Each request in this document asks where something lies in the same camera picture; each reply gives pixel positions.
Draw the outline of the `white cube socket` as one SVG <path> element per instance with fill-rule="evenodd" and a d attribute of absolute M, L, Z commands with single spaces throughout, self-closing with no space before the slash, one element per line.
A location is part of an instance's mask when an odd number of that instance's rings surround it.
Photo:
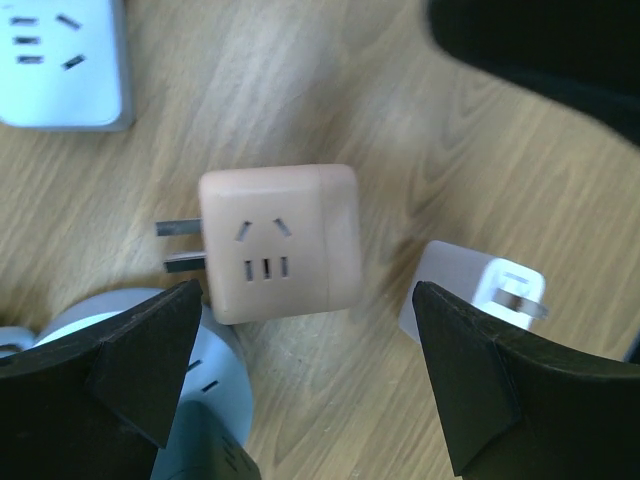
<path fill-rule="evenodd" d="M 542 304 L 544 276 L 511 260 L 434 240 L 427 244 L 414 274 L 433 282 L 475 308 L 528 330 L 548 309 Z"/>

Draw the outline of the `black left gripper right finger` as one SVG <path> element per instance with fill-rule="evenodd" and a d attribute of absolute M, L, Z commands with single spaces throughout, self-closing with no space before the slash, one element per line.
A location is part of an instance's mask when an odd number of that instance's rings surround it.
<path fill-rule="evenodd" d="M 638 477 L 636 364 L 552 342 L 431 282 L 412 303 L 455 476 Z"/>

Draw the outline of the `round light blue power socket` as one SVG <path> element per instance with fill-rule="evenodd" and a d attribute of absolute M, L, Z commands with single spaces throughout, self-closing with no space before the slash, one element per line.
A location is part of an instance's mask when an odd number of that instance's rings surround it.
<path fill-rule="evenodd" d="M 118 315 L 151 299 L 158 288 L 108 291 L 83 300 L 55 317 L 40 334 L 25 327 L 1 328 L 1 355 L 35 348 Z M 181 392 L 183 400 L 206 405 L 232 437 L 245 445 L 253 419 L 253 395 L 239 339 L 204 305 Z"/>

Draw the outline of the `dark green cube socket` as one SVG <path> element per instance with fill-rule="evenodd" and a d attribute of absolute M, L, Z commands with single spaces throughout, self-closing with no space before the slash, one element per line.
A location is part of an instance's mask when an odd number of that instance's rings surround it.
<path fill-rule="evenodd" d="M 179 405 L 167 445 L 151 473 L 156 479 L 261 479 L 257 464 L 202 403 Z"/>

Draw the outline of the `tan cube socket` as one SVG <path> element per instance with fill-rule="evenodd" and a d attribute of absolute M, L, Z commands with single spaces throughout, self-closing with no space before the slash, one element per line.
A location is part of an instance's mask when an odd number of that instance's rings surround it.
<path fill-rule="evenodd" d="M 170 273 L 203 269 L 224 325 L 352 307 L 362 292 L 358 182 L 344 164 L 211 171 L 200 215 L 156 223 L 159 236 L 198 234 L 199 252 L 174 253 Z"/>

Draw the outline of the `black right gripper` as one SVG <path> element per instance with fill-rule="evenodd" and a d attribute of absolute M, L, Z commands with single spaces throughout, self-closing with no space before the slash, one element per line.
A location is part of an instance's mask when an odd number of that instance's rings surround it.
<path fill-rule="evenodd" d="M 579 111 L 639 143 L 636 1 L 427 1 L 454 59 Z"/>

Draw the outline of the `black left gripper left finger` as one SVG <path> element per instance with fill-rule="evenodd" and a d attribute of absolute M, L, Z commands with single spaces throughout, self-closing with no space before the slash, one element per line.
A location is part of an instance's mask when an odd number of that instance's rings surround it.
<path fill-rule="evenodd" d="M 202 290 L 179 283 L 1 361 L 4 479 L 148 479 L 166 446 Z"/>

